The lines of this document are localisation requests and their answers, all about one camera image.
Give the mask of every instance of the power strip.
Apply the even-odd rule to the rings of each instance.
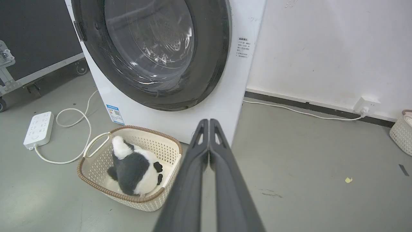
[[[51,112],[36,114],[32,117],[23,144],[29,150],[34,146],[42,146],[50,141],[54,115]]]

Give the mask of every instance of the white wall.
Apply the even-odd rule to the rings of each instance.
[[[268,0],[248,91],[348,112],[367,95],[395,120],[412,109],[412,0]]]

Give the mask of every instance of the white cable on floor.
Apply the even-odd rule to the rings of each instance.
[[[74,125],[78,124],[83,118],[86,119],[87,123],[89,124],[89,136],[88,136],[88,138],[87,138],[86,145],[85,145],[85,147],[83,148],[83,151],[80,153],[80,155],[78,155],[76,158],[74,158],[74,159],[72,159],[72,160],[69,160],[69,161],[66,161],[66,162],[50,161],[50,160],[44,158],[44,157],[40,154],[39,150],[37,149],[37,145],[34,145],[34,150],[36,151],[37,155],[39,155],[39,157],[40,157],[42,160],[44,160],[44,161],[46,161],[46,162],[48,162],[48,163],[52,163],[52,164],[67,164],[67,163],[74,162],[74,161],[76,161],[77,159],[79,159],[80,157],[83,156],[83,152],[84,152],[84,150],[86,149],[87,145],[89,144],[90,136],[91,136],[91,125],[90,125],[89,119],[86,117],[86,114],[87,114],[87,111],[89,110],[90,99],[91,99],[91,98],[93,97],[93,95],[94,95],[95,93],[97,93],[97,92],[98,92],[98,90],[94,91],[94,93],[89,97],[89,100],[87,101],[86,111],[85,111],[84,113],[81,112],[81,111],[78,110],[78,109],[75,109],[75,108],[68,108],[68,109],[64,109],[64,110],[60,111],[60,113],[56,116],[56,123],[57,123],[59,126],[63,126],[63,127],[71,127],[71,126],[74,126]],[[70,124],[70,125],[61,125],[61,124],[59,123],[59,121],[58,121],[59,115],[60,115],[61,113],[63,113],[64,111],[67,111],[67,110],[75,110],[75,111],[78,111],[78,112],[80,112],[80,113],[83,115],[83,117],[81,117],[77,122],[75,122],[75,123],[73,123],[73,124]]]
[[[291,110],[291,111],[296,112],[296,113],[310,115],[310,116],[313,116],[315,118],[328,119],[328,120],[355,121],[355,120],[364,118],[362,116],[360,116],[358,118],[325,118],[325,117],[320,117],[320,116],[317,116],[317,115],[314,115],[314,114],[300,112],[300,111],[297,111],[297,110],[294,110],[294,109],[291,109],[291,108],[288,108],[288,107],[284,107],[284,106],[272,105],[272,104],[267,104],[267,103],[263,103],[263,102],[249,102],[249,101],[245,101],[245,100],[243,100],[243,101],[247,102],[247,103],[252,103],[252,104],[259,104],[259,105],[265,105],[265,106],[270,106],[270,107],[284,108],[284,109],[288,109],[288,110]]]

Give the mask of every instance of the laundry basket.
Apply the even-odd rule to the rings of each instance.
[[[139,198],[139,196],[121,194],[105,187],[105,181],[108,176],[107,169],[113,166],[112,138],[117,135],[122,136],[128,143],[152,151],[161,161],[170,164],[170,172],[167,176],[164,175],[164,181],[161,182],[161,187],[159,186],[157,191],[146,194],[144,198]],[[87,156],[90,147],[98,139],[105,136],[107,136],[107,139],[104,143],[90,156]],[[77,166],[77,174],[87,184],[115,201],[143,211],[155,211],[163,205],[169,194],[176,174],[179,171],[181,154],[182,145],[173,137],[146,128],[122,126],[97,136],[88,144],[84,151],[84,156]]]
[[[402,111],[402,116],[393,125],[389,135],[402,151],[412,156],[412,126],[408,124],[408,121],[412,121],[412,116],[407,115],[407,112],[412,110]]]

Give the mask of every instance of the washing machine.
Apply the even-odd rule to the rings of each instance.
[[[113,122],[234,138],[265,0],[66,0]]]

